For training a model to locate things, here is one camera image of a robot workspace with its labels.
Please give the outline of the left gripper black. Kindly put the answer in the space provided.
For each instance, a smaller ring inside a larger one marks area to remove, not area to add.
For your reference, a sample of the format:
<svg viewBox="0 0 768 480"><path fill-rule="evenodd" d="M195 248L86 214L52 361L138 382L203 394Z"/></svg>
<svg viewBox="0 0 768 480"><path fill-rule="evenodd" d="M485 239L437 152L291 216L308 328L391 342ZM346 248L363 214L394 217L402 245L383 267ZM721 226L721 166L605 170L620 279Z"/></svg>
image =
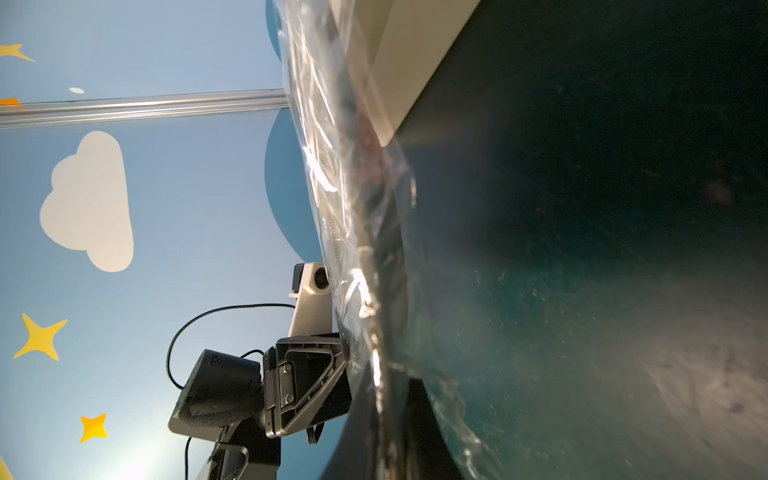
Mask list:
<svg viewBox="0 0 768 480"><path fill-rule="evenodd" d="M261 423L270 438L314 431L348 413L348 347L338 334L287 337L264 356Z"/></svg>

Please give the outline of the clear plastic wrap sheet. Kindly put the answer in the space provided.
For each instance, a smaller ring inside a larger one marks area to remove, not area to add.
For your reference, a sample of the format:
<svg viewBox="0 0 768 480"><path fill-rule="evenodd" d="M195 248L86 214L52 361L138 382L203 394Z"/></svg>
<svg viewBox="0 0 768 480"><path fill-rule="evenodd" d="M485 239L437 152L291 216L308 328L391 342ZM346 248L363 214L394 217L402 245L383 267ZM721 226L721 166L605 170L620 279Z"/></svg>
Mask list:
<svg viewBox="0 0 768 480"><path fill-rule="evenodd" d="M328 479L474 479L481 443L439 356L418 270L417 185L353 1L279 1L293 121L347 357L352 405Z"/></svg>

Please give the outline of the cream plastic wrap dispenser box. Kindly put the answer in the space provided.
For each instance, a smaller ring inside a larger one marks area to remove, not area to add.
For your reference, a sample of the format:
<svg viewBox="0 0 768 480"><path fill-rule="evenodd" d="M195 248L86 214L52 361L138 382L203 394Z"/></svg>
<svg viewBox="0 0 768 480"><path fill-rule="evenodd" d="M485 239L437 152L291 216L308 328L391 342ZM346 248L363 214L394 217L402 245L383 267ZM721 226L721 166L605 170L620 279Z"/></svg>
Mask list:
<svg viewBox="0 0 768 480"><path fill-rule="evenodd" d="M391 143L479 4L478 0L329 3L380 145Z"/></svg>

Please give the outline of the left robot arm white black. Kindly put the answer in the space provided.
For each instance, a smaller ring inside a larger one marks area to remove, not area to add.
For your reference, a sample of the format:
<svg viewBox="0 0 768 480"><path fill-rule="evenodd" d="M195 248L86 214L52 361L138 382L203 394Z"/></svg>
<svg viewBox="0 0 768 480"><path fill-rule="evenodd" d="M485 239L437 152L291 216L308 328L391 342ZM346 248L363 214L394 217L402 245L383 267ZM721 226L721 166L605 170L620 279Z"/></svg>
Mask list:
<svg viewBox="0 0 768 480"><path fill-rule="evenodd" d="M315 445L328 421L348 413L348 363L336 333L281 339L261 360L205 350L169 428L213 442L201 479L274 479L283 438L304 434Z"/></svg>

